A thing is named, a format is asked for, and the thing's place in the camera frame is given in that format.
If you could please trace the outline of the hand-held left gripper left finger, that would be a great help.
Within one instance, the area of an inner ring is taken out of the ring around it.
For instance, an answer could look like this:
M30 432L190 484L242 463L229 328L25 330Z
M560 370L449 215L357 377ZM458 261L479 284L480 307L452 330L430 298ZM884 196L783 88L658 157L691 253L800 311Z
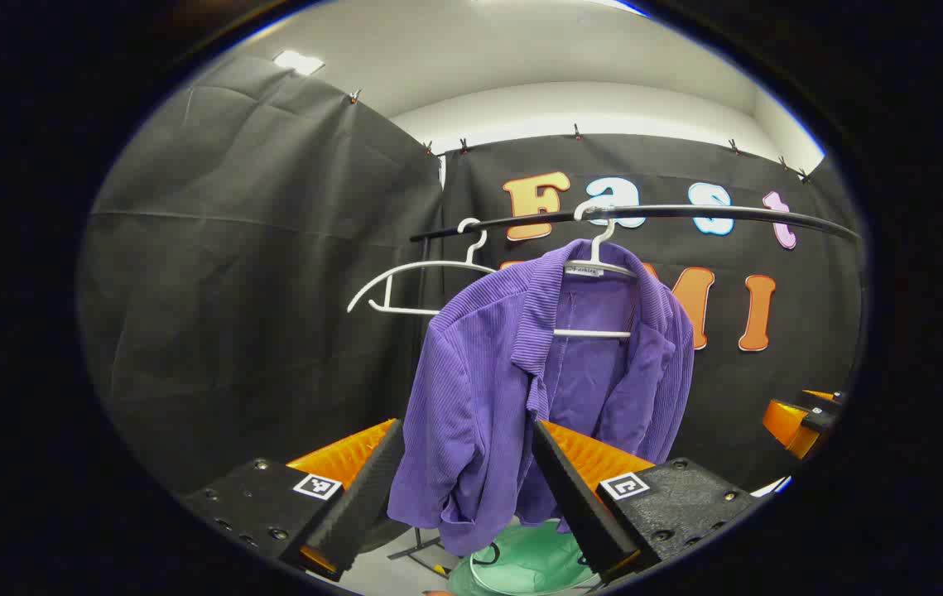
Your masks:
M392 418L289 463L254 458L182 502L264 559L338 581L387 512L403 454Z

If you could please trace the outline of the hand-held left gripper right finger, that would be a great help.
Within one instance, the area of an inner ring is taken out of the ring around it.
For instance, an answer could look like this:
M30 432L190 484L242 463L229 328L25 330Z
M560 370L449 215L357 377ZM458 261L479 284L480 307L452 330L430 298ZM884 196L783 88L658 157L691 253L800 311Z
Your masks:
M687 458L652 464L547 421L534 422L532 450L604 584L682 557L758 502Z

